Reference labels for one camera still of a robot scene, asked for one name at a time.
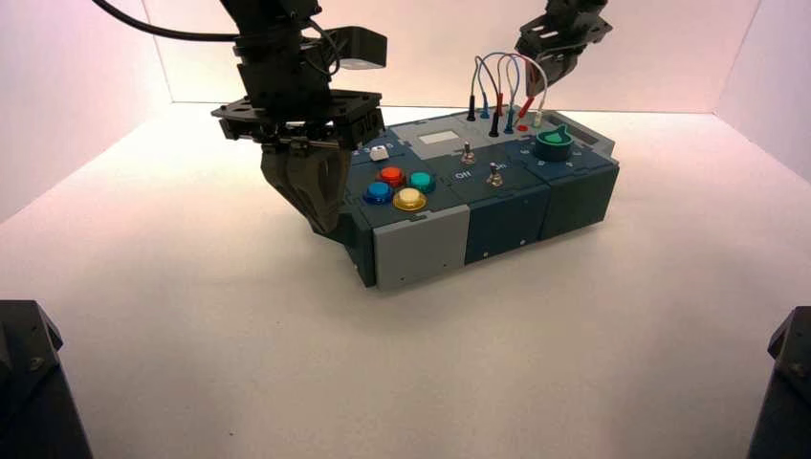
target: yellow button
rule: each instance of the yellow button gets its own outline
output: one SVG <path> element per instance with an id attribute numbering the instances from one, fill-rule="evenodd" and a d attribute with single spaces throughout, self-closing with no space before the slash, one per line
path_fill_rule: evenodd
<path id="1" fill-rule="evenodd" d="M 403 188 L 394 196 L 394 207 L 400 210 L 419 210 L 426 203 L 426 195 L 414 188 Z"/>

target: blue button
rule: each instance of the blue button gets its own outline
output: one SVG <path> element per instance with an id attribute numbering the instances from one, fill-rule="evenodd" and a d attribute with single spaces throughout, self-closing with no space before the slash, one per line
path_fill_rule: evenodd
<path id="1" fill-rule="evenodd" d="M 408 179 L 408 184 L 424 193 L 430 193 L 434 190 L 434 188 L 436 188 L 436 183 L 434 183 L 433 177 L 426 172 L 414 172 Z"/>
<path id="2" fill-rule="evenodd" d="M 366 188 L 363 199 L 369 204 L 387 204 L 391 202 L 394 190 L 388 184 L 375 182 Z"/>

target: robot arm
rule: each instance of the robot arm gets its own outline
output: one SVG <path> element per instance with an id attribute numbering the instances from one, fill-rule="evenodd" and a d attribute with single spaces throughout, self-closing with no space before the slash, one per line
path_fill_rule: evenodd
<path id="1" fill-rule="evenodd" d="M 340 67 L 385 66 L 386 38 L 321 29 L 311 18 L 317 0 L 221 2 L 240 32 L 234 53 L 248 95 L 213 115 L 227 138 L 262 144 L 265 179 L 327 233 L 338 224 L 352 150 L 384 129 L 380 94 L 331 91 L 329 82 Z M 311 27 L 321 38 L 302 35 Z"/>
<path id="2" fill-rule="evenodd" d="M 599 43 L 612 31 L 600 13 L 608 0 L 549 0 L 546 13 L 524 24 L 515 49 L 540 64 L 549 86 L 569 75 L 589 43 Z M 535 69 L 527 65 L 527 75 Z M 527 78 L 527 96 L 543 90 L 543 82 Z"/>
<path id="3" fill-rule="evenodd" d="M 262 145 L 266 180 L 295 206 L 313 230 L 334 236 L 351 152 L 384 129 L 381 95 L 330 90 L 339 68 L 385 66 L 386 38 L 360 27 L 323 30 L 312 16 L 318 0 L 220 0 L 239 34 L 184 33 L 127 16 L 92 0 L 136 29 L 196 41 L 233 41 L 247 95 L 212 114 L 228 139 Z M 535 61 L 551 85 L 569 74 L 588 43 L 611 31 L 600 12 L 607 0 L 549 0 L 546 13 L 524 25 L 515 48 Z M 320 38 L 302 34 L 313 28 Z M 527 75 L 535 66 L 527 66 Z M 527 78 L 527 94 L 544 88 Z"/>

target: display screen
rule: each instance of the display screen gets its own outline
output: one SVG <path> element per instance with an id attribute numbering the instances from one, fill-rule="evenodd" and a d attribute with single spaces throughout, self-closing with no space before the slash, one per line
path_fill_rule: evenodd
<path id="1" fill-rule="evenodd" d="M 426 145 L 431 145 L 432 143 L 444 142 L 449 141 L 451 139 L 459 139 L 459 136 L 456 135 L 453 131 L 442 131 L 436 132 L 433 134 L 426 134 L 424 136 L 420 136 L 420 140 L 423 141 Z"/>

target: control panel box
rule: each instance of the control panel box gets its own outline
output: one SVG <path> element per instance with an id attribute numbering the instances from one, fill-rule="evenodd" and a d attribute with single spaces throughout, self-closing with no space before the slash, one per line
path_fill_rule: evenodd
<path id="1" fill-rule="evenodd" d="M 498 136 L 491 121 L 389 126 L 353 152 L 341 239 L 364 285 L 396 288 L 603 220 L 613 141 L 552 111 Z"/>

